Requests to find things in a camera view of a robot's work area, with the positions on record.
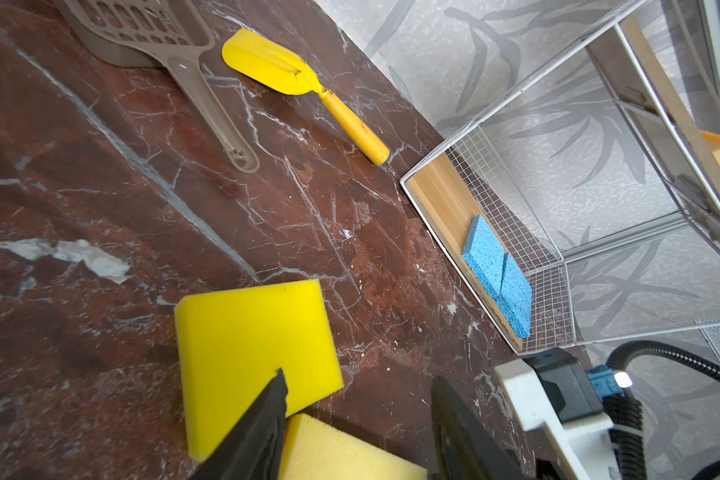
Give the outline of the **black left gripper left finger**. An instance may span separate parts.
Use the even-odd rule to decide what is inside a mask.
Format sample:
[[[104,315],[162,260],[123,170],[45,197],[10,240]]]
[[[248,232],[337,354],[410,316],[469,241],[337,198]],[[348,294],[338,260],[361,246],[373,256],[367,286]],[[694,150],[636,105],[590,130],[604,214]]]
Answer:
[[[190,479],[277,479],[285,442],[287,393],[284,372],[278,369]]]

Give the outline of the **blue cellulose sponge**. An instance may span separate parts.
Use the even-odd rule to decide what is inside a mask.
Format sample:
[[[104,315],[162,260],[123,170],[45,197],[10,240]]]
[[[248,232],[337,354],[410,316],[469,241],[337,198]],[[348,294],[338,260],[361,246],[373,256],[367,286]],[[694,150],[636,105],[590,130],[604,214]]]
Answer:
[[[472,219],[462,249],[462,258],[493,299],[500,294],[506,252],[499,238],[482,215]]]
[[[504,256],[497,304],[519,339],[530,337],[532,287],[513,256]]]

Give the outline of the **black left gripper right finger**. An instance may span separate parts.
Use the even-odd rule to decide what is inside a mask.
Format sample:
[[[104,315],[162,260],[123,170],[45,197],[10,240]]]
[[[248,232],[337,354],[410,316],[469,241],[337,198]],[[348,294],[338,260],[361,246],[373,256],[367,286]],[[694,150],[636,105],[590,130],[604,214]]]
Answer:
[[[439,479],[528,479],[446,378],[431,388]]]

